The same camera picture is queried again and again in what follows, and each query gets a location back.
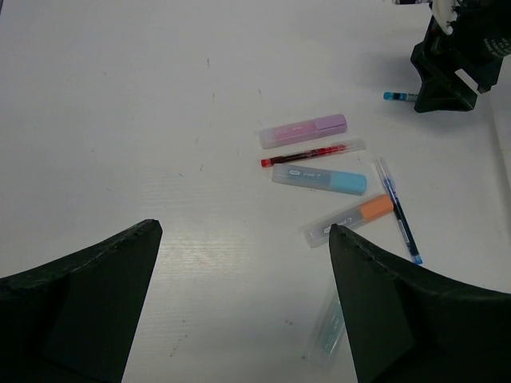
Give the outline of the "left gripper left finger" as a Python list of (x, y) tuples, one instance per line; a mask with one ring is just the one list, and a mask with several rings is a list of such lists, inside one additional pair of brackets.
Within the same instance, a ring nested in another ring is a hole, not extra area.
[(120, 382), (158, 255), (155, 219), (1, 280), (3, 382)]

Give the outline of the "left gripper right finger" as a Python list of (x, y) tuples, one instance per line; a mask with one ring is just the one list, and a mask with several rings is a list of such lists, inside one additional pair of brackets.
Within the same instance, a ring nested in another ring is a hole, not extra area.
[(507, 382), (510, 296), (333, 225), (331, 263), (360, 382)]

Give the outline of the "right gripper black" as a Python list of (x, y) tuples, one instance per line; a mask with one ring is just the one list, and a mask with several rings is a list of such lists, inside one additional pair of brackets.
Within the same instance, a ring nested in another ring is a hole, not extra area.
[(421, 78), (417, 113), (468, 112), (510, 55), (509, 1), (429, 1), (430, 23), (410, 60)]

